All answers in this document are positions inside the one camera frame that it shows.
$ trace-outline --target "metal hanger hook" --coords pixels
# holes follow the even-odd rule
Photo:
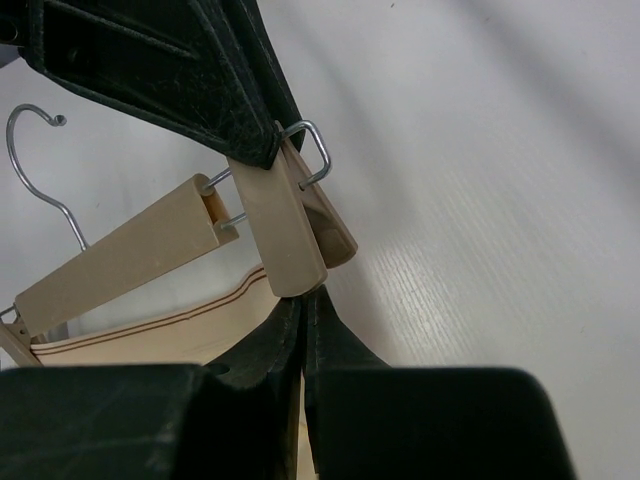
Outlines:
[[[311,175],[306,180],[300,182],[300,189],[304,190],[307,187],[310,187],[314,183],[318,183],[320,180],[325,178],[331,172],[332,164],[331,164],[331,155],[329,155],[329,150],[327,149],[327,144],[324,143],[324,139],[322,138],[322,134],[316,124],[311,120],[300,120],[299,122],[294,123],[293,125],[287,127],[282,132],[282,138],[289,138],[292,135],[295,135],[301,130],[308,130],[313,137],[313,141],[316,142],[316,146],[320,151],[320,156],[322,157],[322,168],[318,170],[316,173]]]
[[[15,170],[16,175],[18,175],[18,178],[20,179],[22,184],[27,187],[27,190],[29,190],[29,192],[38,197],[40,200],[56,207],[62,212],[62,214],[67,219],[67,222],[69,222],[71,230],[73,230],[73,234],[76,236],[76,239],[80,244],[80,248],[84,251],[89,247],[89,244],[85,240],[84,235],[82,234],[82,230],[80,230],[78,222],[73,216],[73,213],[71,213],[71,210],[69,210],[67,206],[62,202],[59,202],[55,198],[51,198],[49,195],[45,195],[40,190],[38,190],[27,178],[24,170],[22,170],[22,167],[20,166],[18,154],[16,153],[13,131],[15,129],[18,117],[22,112],[25,111],[36,113],[40,116],[40,118],[42,118],[52,127],[61,127],[65,125],[67,123],[67,119],[64,117],[64,115],[56,115],[55,117],[52,117],[40,107],[37,107],[36,105],[32,105],[30,103],[23,103],[22,105],[18,105],[13,109],[11,115],[9,115],[9,120],[7,120],[7,149],[9,150],[9,159],[11,160],[11,165],[13,165],[13,169]]]

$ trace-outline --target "white surface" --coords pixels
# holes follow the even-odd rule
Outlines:
[[[640,6],[631,0],[270,0],[264,19],[335,169],[323,187],[358,239],[329,287],[394,364],[510,365],[548,390],[582,479],[640,475]],[[95,241],[217,154],[75,97],[21,62],[25,170]],[[309,160],[317,159],[312,142]],[[4,151],[3,304],[77,251]],[[233,183],[222,193],[239,211]],[[211,296],[257,261],[243,240],[72,333]]]

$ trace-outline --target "wooden hanger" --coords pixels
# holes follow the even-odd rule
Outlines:
[[[71,211],[39,191],[20,166],[13,131],[23,111],[37,113],[52,126],[66,120],[60,115],[52,118],[35,105],[20,105],[7,122],[7,147],[22,183],[65,215],[82,252],[16,296],[14,308],[22,326],[2,326],[3,343],[17,339],[24,344],[16,332],[37,337],[238,238],[232,226],[222,228],[229,220],[227,210],[215,189],[204,192],[209,178],[198,174],[89,246]],[[26,358],[13,343],[8,348]]]
[[[288,138],[282,143],[282,152],[297,183],[311,176],[309,167]],[[351,260],[358,251],[358,244],[320,184],[300,189],[300,198],[327,268],[339,267]]]
[[[18,317],[10,324],[2,322],[2,317],[14,309],[15,307],[8,308],[0,314],[0,347],[5,349],[19,367],[40,365],[31,353],[31,336],[24,323],[20,322]]]
[[[311,132],[323,156],[324,167],[315,174],[289,140],[302,129]],[[358,245],[317,183],[329,173],[331,159],[312,122],[298,122],[283,131],[283,145],[271,170],[228,161],[228,173],[245,208],[230,223],[248,219],[276,296],[309,292],[326,280],[327,268],[353,258]],[[216,182],[227,176],[223,172]]]

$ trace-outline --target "brown stripe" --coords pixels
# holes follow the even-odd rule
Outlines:
[[[131,327],[127,327],[127,328],[123,328],[122,330],[118,330],[115,332],[108,332],[108,333],[104,333],[101,335],[97,335],[95,337],[91,337],[91,338],[87,338],[87,339],[79,339],[76,342],[73,343],[68,343],[65,345],[60,345],[60,346],[52,346],[52,347],[45,347],[45,348],[37,348],[34,349],[34,354],[37,356],[42,356],[42,355],[53,355],[56,353],[62,353],[62,352],[67,352],[69,350],[75,350],[77,348],[83,348],[86,346],[91,346],[91,345],[96,345],[99,343],[104,343],[106,341],[111,341],[111,340],[115,340],[118,338],[124,338],[124,337],[128,337],[131,335],[136,335],[138,333],[142,333],[142,332],[146,332],[146,331],[150,331],[150,330],[154,330],[156,328],[160,328],[160,327],[164,327],[164,326],[168,326],[168,325],[173,325],[185,320],[190,320],[191,318],[193,318],[194,316],[197,315],[201,315],[203,313],[207,313],[210,312],[212,310],[216,310],[218,308],[224,307],[225,305],[228,305],[234,301],[236,301],[238,298],[240,298],[241,296],[243,296],[244,294],[247,293],[247,291],[249,290],[249,287],[251,287],[253,284],[255,284],[256,282],[262,280],[266,278],[266,274],[264,274],[264,270],[260,269],[257,270],[253,273],[251,273],[250,275],[248,275],[243,283],[236,289],[234,290],[232,293],[225,295],[222,298],[219,298],[211,303],[205,304],[205,305],[201,305],[199,307],[196,307],[194,309],[188,310],[186,312],[182,312],[182,313],[178,313],[175,315],[171,315],[169,317],[164,317],[164,318],[160,318],[158,320],[153,320],[149,323],[145,323],[143,325],[134,325]]]

